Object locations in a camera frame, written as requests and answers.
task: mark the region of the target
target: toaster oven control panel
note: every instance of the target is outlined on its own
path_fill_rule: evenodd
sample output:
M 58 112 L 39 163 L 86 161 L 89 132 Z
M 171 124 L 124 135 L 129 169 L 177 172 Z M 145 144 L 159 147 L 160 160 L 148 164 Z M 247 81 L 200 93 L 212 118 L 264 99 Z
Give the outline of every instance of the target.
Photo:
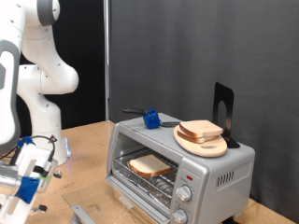
M 182 168 L 178 188 L 175 190 L 175 212 L 172 214 L 174 223 L 191 223 L 193 202 L 198 192 L 200 177 Z

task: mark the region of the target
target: toaster oven knob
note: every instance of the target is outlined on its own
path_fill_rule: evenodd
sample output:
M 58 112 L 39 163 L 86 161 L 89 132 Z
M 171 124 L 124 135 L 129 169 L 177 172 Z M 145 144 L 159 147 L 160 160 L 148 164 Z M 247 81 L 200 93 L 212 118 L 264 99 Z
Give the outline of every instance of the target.
M 176 194 L 183 202 L 187 202 L 191 199 L 191 191 L 187 186 L 178 188 Z
M 175 222 L 177 223 L 180 223 L 180 224 L 185 224 L 187 223 L 187 215 L 186 213 L 179 209 L 177 210 L 177 212 L 175 212 L 173 215 L 172 215 L 173 219 L 175 220 Z

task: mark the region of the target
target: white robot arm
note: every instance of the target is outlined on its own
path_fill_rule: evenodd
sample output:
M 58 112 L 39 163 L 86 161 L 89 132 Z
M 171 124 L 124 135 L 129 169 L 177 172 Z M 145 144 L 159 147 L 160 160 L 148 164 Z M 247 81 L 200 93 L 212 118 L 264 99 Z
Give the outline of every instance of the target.
M 78 74 L 55 49 L 51 26 L 59 13 L 58 0 L 0 0 L 0 156 L 16 149 L 11 163 L 0 161 L 2 224 L 24 223 L 38 210 L 32 209 L 36 194 L 47 190 L 53 175 L 62 176 L 55 171 L 67 157 L 60 109 L 44 94 L 74 91 Z M 21 51 L 36 64 L 19 66 Z M 34 142 L 19 140 L 17 93 L 29 107 L 33 135 L 39 135 Z M 48 144 L 52 135 L 58 142 Z

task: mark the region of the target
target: toast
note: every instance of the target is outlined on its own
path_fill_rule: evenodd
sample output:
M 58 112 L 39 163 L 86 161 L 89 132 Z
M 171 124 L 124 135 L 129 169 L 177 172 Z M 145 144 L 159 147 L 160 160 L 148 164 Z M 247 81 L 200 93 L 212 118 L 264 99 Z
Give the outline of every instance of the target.
M 218 137 L 218 135 L 209 136 L 209 137 L 192 137 L 192 136 L 187 135 L 185 132 L 183 132 L 179 127 L 178 127 L 178 136 L 185 140 L 188 140 L 190 142 L 194 142 L 194 143 L 204 143 L 208 140 Z
M 145 178 L 164 175 L 171 171 L 171 166 L 151 154 L 130 160 L 129 165 L 135 173 Z
M 223 133 L 223 129 L 208 120 L 181 122 L 179 128 L 191 137 L 210 137 Z

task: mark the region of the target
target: black plate holder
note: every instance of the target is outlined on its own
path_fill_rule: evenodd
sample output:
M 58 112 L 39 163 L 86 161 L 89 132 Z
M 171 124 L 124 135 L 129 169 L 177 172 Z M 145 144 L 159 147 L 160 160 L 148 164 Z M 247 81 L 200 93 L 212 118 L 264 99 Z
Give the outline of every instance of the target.
M 218 108 L 221 101 L 224 102 L 226 107 L 225 129 L 222 137 L 226 141 L 228 148 L 238 148 L 240 145 L 233 138 L 231 138 L 234 92 L 231 89 L 221 85 L 219 82 L 216 82 L 213 105 L 213 123 L 216 125 L 218 124 Z

